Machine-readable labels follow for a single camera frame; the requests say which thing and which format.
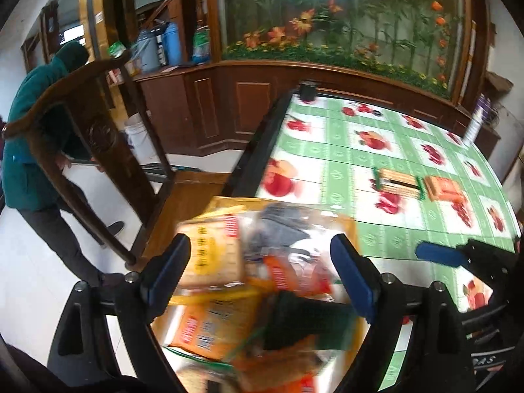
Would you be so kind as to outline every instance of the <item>artificial grass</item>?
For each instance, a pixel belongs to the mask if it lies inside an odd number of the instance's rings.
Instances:
[[[356,69],[398,80],[429,91],[444,99],[450,99],[447,85],[435,78],[428,78],[424,74],[402,65],[390,65],[373,59],[354,56],[345,52],[341,47],[313,47],[304,43],[272,46],[269,43],[263,43],[255,48],[250,48],[244,42],[238,42],[227,47],[224,52],[224,59],[312,62]]]

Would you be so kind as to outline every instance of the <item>green tablecloth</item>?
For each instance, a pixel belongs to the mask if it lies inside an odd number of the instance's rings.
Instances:
[[[295,96],[269,164],[285,167],[289,178],[271,186],[263,179],[258,197],[316,204],[355,218],[361,254],[388,259],[379,270],[404,265],[413,278],[427,272],[425,279],[448,286],[461,311],[480,306],[489,288],[464,269],[405,262],[416,260],[416,245],[428,240],[454,247],[475,238],[513,250],[517,221],[486,159],[475,145],[467,148],[460,137],[422,120],[371,104],[331,97],[306,104]],[[469,220],[452,203],[431,202],[427,195],[391,201],[374,190],[373,168],[457,181]],[[411,275],[401,280],[410,283]],[[397,346],[384,386],[396,379],[404,343]]]

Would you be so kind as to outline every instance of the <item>hood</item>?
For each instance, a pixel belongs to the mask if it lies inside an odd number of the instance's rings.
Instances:
[[[72,41],[66,43],[56,52],[53,60],[57,58],[64,64],[67,72],[71,73],[86,64],[87,59],[89,59],[89,52],[82,44]]]

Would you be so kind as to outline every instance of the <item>chair backrest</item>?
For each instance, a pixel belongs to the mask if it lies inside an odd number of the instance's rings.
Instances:
[[[134,256],[108,232],[91,208],[85,205],[74,192],[54,163],[54,155],[48,149],[38,128],[40,119],[49,109],[56,104],[64,105],[75,132],[84,146],[105,169],[111,181],[137,213],[142,224],[148,224],[157,207],[158,197],[111,118],[101,86],[107,71],[121,69],[129,94],[142,117],[168,178],[172,178],[173,172],[146,109],[138,98],[136,85],[124,67],[128,60],[129,52],[125,52],[117,59],[91,62],[75,70],[49,87],[27,114],[15,122],[8,123],[4,127],[3,136],[9,140],[23,135],[33,157],[73,211],[126,262],[133,264]]]

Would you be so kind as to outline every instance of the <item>glass display case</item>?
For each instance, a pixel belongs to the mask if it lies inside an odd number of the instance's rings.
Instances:
[[[450,98],[462,0],[219,0],[224,59],[358,69]]]

